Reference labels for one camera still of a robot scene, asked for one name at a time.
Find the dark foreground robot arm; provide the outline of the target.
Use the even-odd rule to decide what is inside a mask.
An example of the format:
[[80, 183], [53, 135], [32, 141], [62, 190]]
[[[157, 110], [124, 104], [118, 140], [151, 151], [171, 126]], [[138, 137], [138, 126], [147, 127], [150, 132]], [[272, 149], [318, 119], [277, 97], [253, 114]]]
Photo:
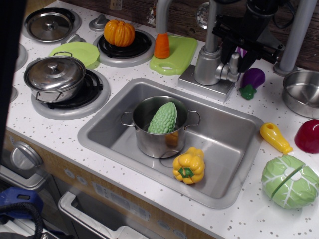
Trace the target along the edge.
[[[20, 35], [22, 18], [24, 16], [24, 7], [26, 5], [25, 1], [6, 1], [3, 2], [3, 6], [0, 10], [4, 10], [4, 15], [7, 16], [4, 25], [1, 25], [0, 36], [2, 37], [0, 42], [11, 44], [11, 47], [6, 44], [1, 45], [5, 53], [0, 53], [0, 100], [10, 100], [11, 87], [14, 85], [19, 94], [18, 97], [13, 101], [13, 103], [1, 104], [0, 110], [0, 150], [2, 151], [4, 145], [4, 136], [6, 131], [13, 132], [24, 139], [31, 139], [34, 144], [39, 144], [42, 147], [48, 147], [52, 149], [54, 153], [60, 155], [69, 161], [79, 162], [81, 164], [88, 164], [90, 162], [106, 162], [106, 158], [95, 153], [85, 147], [83, 147], [78, 141], [79, 130], [95, 115], [84, 117], [82, 119], [69, 120], [69, 121], [57, 121], [44, 118], [39, 115], [33, 108], [30, 98], [30, 90], [26, 86], [23, 80], [24, 71], [26, 65], [22, 67], [19, 71], [15, 70], [16, 55], [18, 53], [18, 44], [25, 44], [25, 48], [29, 49], [28, 63], [32, 59], [38, 57], [47, 56], [55, 46], [43, 45], [31, 43], [24, 36]], [[282, 80], [283, 77], [279, 77], [273, 73], [272, 67], [269, 63], [264, 60], [257, 61], [254, 67], [260, 67], [269, 75], [269, 80], [273, 84], [270, 84], [270, 91], [275, 89], [279, 90], [282, 88], [275, 86], [275, 83]], [[149, 64], [145, 63], [137, 67], [130, 68], [114, 68], [103, 64], [100, 64], [96, 69], [97, 72], [106, 76], [111, 87], [111, 96], [109, 99], [114, 97], [119, 90], [121, 90], [130, 80], [135, 78], [146, 78], [150, 79], [156, 83], [160, 83], [164, 86], [168, 86], [174, 91], [179, 90], [188, 94], [192, 94], [189, 90], [184, 90], [177, 86], [178, 76], [161, 76], [157, 72], [152, 71], [149, 68]], [[237, 93], [233, 91], [231, 93], [230, 100], [226, 104], [221, 101], [213, 100], [212, 98], [202, 97], [201, 95], [194, 93], [195, 96], [207, 99], [217, 104], [226, 105], [233, 109], [244, 110], [243, 106], [248, 106], [250, 113], [255, 113], [255, 116], [260, 119], [266, 119], [269, 114], [266, 110], [271, 108], [265, 108], [261, 113], [257, 113], [257, 108], [253, 108], [253, 103], [262, 103], [259, 100], [252, 100], [253, 103], [248, 103], [243, 98], [241, 98]]]

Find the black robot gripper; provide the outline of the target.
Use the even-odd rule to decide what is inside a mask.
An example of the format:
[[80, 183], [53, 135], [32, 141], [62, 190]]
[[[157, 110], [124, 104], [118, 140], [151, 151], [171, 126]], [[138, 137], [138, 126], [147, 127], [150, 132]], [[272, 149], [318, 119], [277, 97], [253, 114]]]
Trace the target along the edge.
[[212, 33], [222, 39], [221, 62], [229, 62], [237, 47], [240, 53], [238, 72], [246, 72], [257, 59], [276, 61], [284, 45], [271, 34], [268, 24], [283, 0], [248, 0], [243, 17], [220, 14]]

